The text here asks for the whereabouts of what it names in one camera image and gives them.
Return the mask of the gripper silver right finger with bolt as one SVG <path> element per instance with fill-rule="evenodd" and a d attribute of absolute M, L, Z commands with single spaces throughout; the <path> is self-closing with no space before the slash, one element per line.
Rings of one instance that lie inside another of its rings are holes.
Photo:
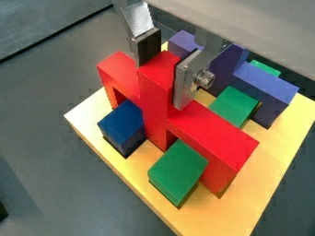
<path fill-rule="evenodd" d="M 173 106 L 181 110 L 193 100 L 197 88 L 208 89 L 214 81 L 209 64 L 222 51 L 224 39 L 202 28 L 190 34 L 181 30 L 172 36 L 174 65 Z"/>

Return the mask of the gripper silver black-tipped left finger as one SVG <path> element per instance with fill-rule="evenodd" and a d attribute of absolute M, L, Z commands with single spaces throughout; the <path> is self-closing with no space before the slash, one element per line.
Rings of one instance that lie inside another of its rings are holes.
<path fill-rule="evenodd" d="M 161 31 L 153 27 L 149 6 L 142 0 L 112 0 L 128 33 L 136 66 L 141 66 L 161 50 Z"/>

